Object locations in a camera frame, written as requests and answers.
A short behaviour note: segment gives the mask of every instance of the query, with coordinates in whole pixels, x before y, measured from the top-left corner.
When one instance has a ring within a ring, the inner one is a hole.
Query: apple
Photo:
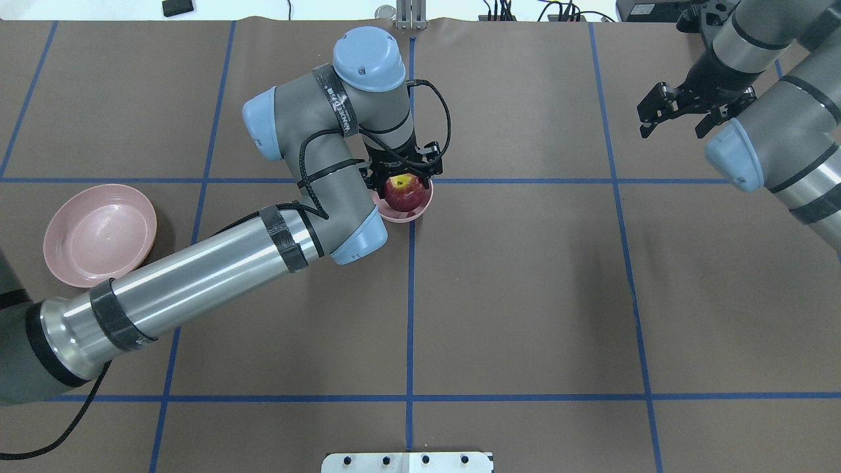
[[[424,197],[426,189],[414,174],[400,174],[385,181],[385,203],[398,212],[417,209]]]

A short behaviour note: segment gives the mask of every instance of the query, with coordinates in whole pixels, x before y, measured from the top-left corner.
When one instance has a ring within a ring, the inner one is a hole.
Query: robotic arm
[[[684,12],[678,28],[700,32],[706,52],[683,84],[654,86],[638,105],[647,138],[657,124],[706,114],[699,138],[712,166],[739,189],[766,187],[841,252],[841,0],[713,0]],[[810,54],[757,99],[750,84],[794,40]]]
[[[410,112],[407,86],[430,84],[405,81],[397,41],[374,27],[349,31],[333,60],[243,107],[257,148],[286,160],[300,200],[268,206],[71,300],[34,304],[0,252],[0,406],[83,385],[109,360],[261,284],[326,254],[350,263],[386,242],[370,189],[382,192],[389,176],[414,173],[427,183],[442,171],[446,145],[419,150]],[[367,169],[343,140],[356,132],[365,135]]]

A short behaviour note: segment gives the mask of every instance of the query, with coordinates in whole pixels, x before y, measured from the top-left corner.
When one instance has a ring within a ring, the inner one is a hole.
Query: light blue cap
[[[353,263],[379,250],[388,239],[389,233],[385,231],[383,217],[374,206],[368,218],[330,256],[339,264]]]
[[[753,192],[765,184],[762,165],[756,156],[748,132],[736,119],[715,135],[704,149],[706,160],[744,192]]]
[[[351,29],[333,47],[333,67],[341,80],[368,92],[395,89],[406,79],[397,40],[384,29]]]
[[[252,98],[242,106],[242,119],[246,122],[248,134],[260,153],[269,161],[282,159],[278,145],[278,129],[274,124],[274,89]]]

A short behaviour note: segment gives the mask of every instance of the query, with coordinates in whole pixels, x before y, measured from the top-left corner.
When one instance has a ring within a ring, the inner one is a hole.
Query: pink plate
[[[406,223],[423,215],[426,211],[426,207],[429,207],[429,203],[432,202],[432,195],[435,193],[434,190],[435,188],[432,185],[432,179],[430,179],[429,189],[426,190],[424,199],[420,202],[420,205],[409,212],[399,212],[392,209],[388,204],[386,204],[385,200],[379,198],[376,192],[371,193],[371,199],[373,199],[374,204],[376,204],[379,209],[379,214],[385,220],[392,221],[394,223]]]
[[[62,282],[93,287],[140,266],[156,231],[155,208],[139,190],[122,184],[91,187],[53,216],[44,260]]]

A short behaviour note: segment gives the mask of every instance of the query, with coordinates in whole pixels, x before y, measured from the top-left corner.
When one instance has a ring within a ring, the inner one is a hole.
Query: metal clamp
[[[426,29],[426,0],[397,0],[397,29]]]

